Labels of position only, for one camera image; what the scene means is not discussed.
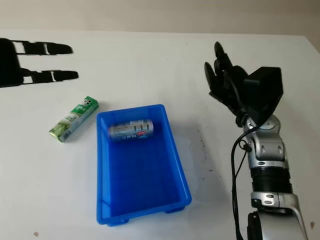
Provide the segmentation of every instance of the metal can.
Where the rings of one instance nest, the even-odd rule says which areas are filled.
[[[108,128],[108,135],[113,142],[128,139],[146,139],[154,133],[154,124],[151,120],[136,120]]]

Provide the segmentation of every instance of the white tabletop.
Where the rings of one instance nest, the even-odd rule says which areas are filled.
[[[35,232],[46,240],[235,239],[230,152],[242,129],[208,95],[204,62],[213,61],[215,41],[249,73],[281,67],[284,95],[275,114],[309,239],[318,239],[320,55],[305,37],[10,30],[0,36],[68,44],[74,54],[20,56],[20,64],[79,73],[75,80],[0,88],[0,239],[31,240]],[[51,137],[48,130],[86,96],[100,108],[65,143]],[[166,108],[192,203],[173,214],[99,225],[95,116],[152,104]],[[254,210],[251,181],[244,164],[237,186],[245,238]]]

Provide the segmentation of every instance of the can label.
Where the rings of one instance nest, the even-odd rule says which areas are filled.
[[[57,125],[49,131],[49,134],[57,138],[60,142],[63,142],[98,106],[97,100],[87,96],[81,104],[78,104],[64,119],[60,120]]]
[[[108,135],[112,141],[146,139],[154,133],[153,122],[149,119],[135,120],[109,127]]]

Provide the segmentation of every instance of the black cable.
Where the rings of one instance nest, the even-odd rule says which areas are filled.
[[[234,217],[234,224],[235,224],[235,235],[237,240],[243,240],[243,237],[240,232],[240,226],[239,226],[239,211],[238,211],[238,198],[237,198],[237,175],[235,170],[235,152],[236,147],[238,144],[240,144],[241,140],[247,136],[250,133],[253,133],[255,130],[257,130],[259,126],[255,126],[243,134],[241,134],[237,140],[234,142],[231,150],[231,172],[232,172],[232,209],[233,209],[233,217]]]
[[[244,154],[243,154],[241,163],[240,163],[240,165],[239,165],[239,167],[238,167],[238,170],[236,171],[236,174],[235,174],[235,177],[236,177],[236,178],[237,178],[238,173],[239,173],[239,171],[240,171],[240,169],[241,169],[241,167],[242,167],[242,164],[244,163],[244,160],[245,160],[245,158],[246,158],[247,153],[251,152],[251,150],[252,150],[251,147],[248,145],[248,143],[247,143],[245,140],[243,140],[243,139],[240,140],[240,142],[239,142],[238,145],[239,145],[239,148],[241,148],[242,150],[244,150]]]
[[[240,163],[240,165],[239,165],[239,167],[238,167],[238,170],[236,171],[235,178],[238,177],[238,173],[239,173],[239,171],[240,171],[240,169],[241,169],[241,167],[242,167],[242,164],[244,163],[244,160],[245,160],[245,158],[246,158],[247,152],[248,152],[247,150],[244,150],[244,154],[243,154],[241,163]]]

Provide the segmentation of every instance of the white table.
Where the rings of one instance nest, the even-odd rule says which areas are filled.
[[[212,62],[215,41],[248,72],[281,67],[284,96],[275,114],[309,239],[318,239],[320,55],[305,37],[10,30],[0,36],[68,44],[74,54],[20,56],[20,64],[79,73],[75,80],[0,88],[0,239],[31,240],[35,232],[45,240],[235,239],[230,152],[242,129],[208,95],[204,62]],[[85,96],[97,99],[99,110],[59,143],[48,130]],[[151,104],[166,107],[192,203],[173,214],[99,225],[95,115]],[[237,153],[239,163],[243,153]],[[237,186],[246,238],[247,215],[254,210],[247,164]]]

